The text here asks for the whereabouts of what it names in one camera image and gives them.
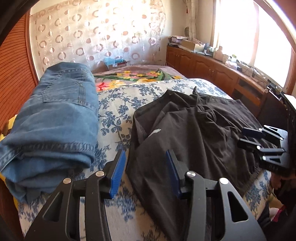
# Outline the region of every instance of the jeans seam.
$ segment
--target jeans seam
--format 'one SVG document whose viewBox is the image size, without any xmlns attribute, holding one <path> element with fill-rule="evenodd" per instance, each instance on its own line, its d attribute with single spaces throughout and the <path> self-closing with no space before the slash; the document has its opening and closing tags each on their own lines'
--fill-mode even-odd
<svg viewBox="0 0 296 241">
<path fill-rule="evenodd" d="M 48 89 L 54 84 L 54 82 L 58 78 L 61 77 L 62 73 L 71 72 L 71 70 L 73 70 L 73 71 L 80 70 L 82 72 L 82 78 L 85 79 L 85 77 L 86 77 L 86 75 L 85 75 L 86 74 L 86 70 L 83 69 L 83 68 L 75 68 L 75 69 L 69 69 L 69 70 L 61 70 L 59 72 L 59 74 L 52 81 L 50 81 L 50 83 L 48 84 L 48 86 L 42 91 L 41 95 L 42 95 L 42 98 L 43 98 L 44 102 L 70 102 L 70 103 L 73 103 L 73 104 L 79 104 L 81 106 L 84 106 L 86 108 L 89 108 L 92 111 L 94 111 L 94 112 L 97 113 L 98 112 L 97 108 L 94 105 L 92 105 L 92 104 L 90 104 L 90 103 L 88 103 L 88 102 L 85 101 L 85 88 L 83 86 L 81 87 L 81 85 L 79 86 L 78 99 L 50 99 L 50 98 L 48 98 L 48 96 L 46 94 L 46 92 L 48 91 Z"/>
<path fill-rule="evenodd" d="M 45 143 L 45 144 L 27 144 L 21 147 L 17 147 L 12 149 L 7 154 L 5 154 L 2 158 L 0 158 L 0 172 L 6 167 L 8 163 L 10 163 L 16 156 L 20 155 L 26 151 L 34 151 L 34 150 L 42 150 L 42 151 L 68 151 L 68 152 L 77 152 L 77 151 L 87 151 L 93 153 L 95 150 L 95 146 L 88 143 L 79 143 L 79 142 L 71 142 L 71 143 Z"/>
<path fill-rule="evenodd" d="M 61 70 L 58 73 L 70 73 L 70 72 L 74 72 L 74 71 L 86 71 L 83 68 L 74 68 L 74 69 L 65 69 L 65 70 Z"/>
</svg>

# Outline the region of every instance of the wooden cabinet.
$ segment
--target wooden cabinet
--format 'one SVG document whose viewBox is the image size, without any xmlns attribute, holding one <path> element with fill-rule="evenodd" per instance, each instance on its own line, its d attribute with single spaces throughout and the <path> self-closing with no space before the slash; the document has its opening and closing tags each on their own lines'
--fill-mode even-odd
<svg viewBox="0 0 296 241">
<path fill-rule="evenodd" d="M 251 77 L 211 57 L 176 47 L 167 47 L 166 62 L 187 78 L 212 82 L 232 98 L 240 99 L 257 116 L 264 88 Z"/>
<path fill-rule="evenodd" d="M 185 54 L 180 55 L 180 65 L 179 65 L 179 72 L 184 75 L 186 78 L 192 78 L 192 66 L 193 63 L 192 58 Z"/>
<path fill-rule="evenodd" d="M 177 53 L 175 51 L 167 50 L 166 63 L 167 66 L 174 68 L 176 63 Z"/>
<path fill-rule="evenodd" d="M 193 78 L 200 78 L 205 79 L 210 82 L 212 81 L 212 75 L 213 75 L 213 65 L 207 61 L 200 58 L 195 59 L 195 65 L 194 65 L 194 74 Z"/>
<path fill-rule="evenodd" d="M 215 65 L 212 73 L 213 84 L 231 96 L 234 86 L 238 81 L 238 75 L 219 65 Z"/>
</svg>

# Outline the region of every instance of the blue floral pattern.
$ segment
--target blue floral pattern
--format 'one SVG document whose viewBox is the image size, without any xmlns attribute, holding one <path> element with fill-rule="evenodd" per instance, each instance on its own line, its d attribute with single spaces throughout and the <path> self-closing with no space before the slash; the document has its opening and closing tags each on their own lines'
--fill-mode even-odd
<svg viewBox="0 0 296 241">
<path fill-rule="evenodd" d="M 138 85 L 128 85 L 98 93 L 98 142 L 96 159 L 90 168 L 74 173 L 74 179 L 89 177 L 114 159 L 116 152 L 127 152 L 131 140 L 134 111 L 162 96 L 167 89 L 191 94 L 193 88 L 203 94 L 231 99 L 212 83 L 202 79 L 165 80 Z M 244 199 L 255 217 L 259 217 L 270 194 L 270 172 L 259 174 Z M 26 234 L 34 218 L 48 199 L 43 194 L 30 205 L 19 204 L 19 218 Z M 80 235 L 85 240 L 84 198 L 80 200 Z M 106 214 L 112 240 L 165 241 L 167 238 L 145 212 L 135 195 L 126 174 L 123 174 L 118 194 L 112 200 L 105 200 Z"/>
</svg>

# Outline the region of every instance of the wooden headboard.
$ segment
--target wooden headboard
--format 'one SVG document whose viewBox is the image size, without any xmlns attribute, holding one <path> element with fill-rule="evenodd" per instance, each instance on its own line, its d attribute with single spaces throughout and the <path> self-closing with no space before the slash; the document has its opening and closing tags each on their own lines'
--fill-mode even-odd
<svg viewBox="0 0 296 241">
<path fill-rule="evenodd" d="M 29 13 L 16 23 L 0 46 L 0 130 L 37 85 L 28 41 Z"/>
</svg>

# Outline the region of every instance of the denim jeans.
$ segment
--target denim jeans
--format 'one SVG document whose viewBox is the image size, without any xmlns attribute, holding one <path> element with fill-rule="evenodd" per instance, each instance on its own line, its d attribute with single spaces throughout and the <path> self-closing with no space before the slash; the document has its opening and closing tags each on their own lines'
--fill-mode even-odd
<svg viewBox="0 0 296 241">
<path fill-rule="evenodd" d="M 19 201 L 51 193 L 75 168 L 90 167 L 98 134 L 98 96 L 87 66 L 49 67 L 0 142 L 0 172 Z"/>
</svg>

